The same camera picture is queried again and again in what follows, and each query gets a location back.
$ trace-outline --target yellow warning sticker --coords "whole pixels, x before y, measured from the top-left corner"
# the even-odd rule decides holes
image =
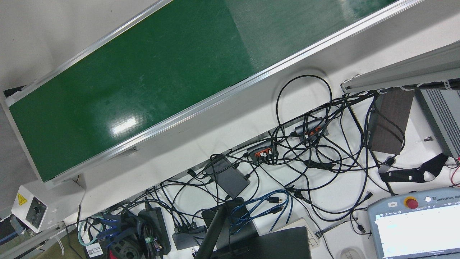
[[[17,194],[17,201],[19,202],[19,206],[27,202],[27,199],[24,196]]]

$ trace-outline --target label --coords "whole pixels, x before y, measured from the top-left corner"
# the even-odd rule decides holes
[[[19,202],[19,206],[27,202],[27,199],[24,196],[17,194],[17,201]]]
[[[104,254],[99,243],[94,243],[92,245],[86,246],[86,251],[88,252],[89,257],[95,257]]]

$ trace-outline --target red emergency stop button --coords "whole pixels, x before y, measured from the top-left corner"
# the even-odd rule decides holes
[[[413,198],[408,198],[406,199],[405,205],[411,209],[416,209],[419,206],[419,203]]]

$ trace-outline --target white device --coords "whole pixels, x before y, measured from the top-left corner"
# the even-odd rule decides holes
[[[347,248],[340,254],[341,259],[361,259],[359,253],[353,248]]]
[[[67,181],[48,190],[40,180],[19,186],[11,212],[35,233],[77,212],[85,190]]]

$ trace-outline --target green conveyor belt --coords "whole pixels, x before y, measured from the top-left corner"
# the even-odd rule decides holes
[[[174,0],[10,111],[47,181],[391,2]]]

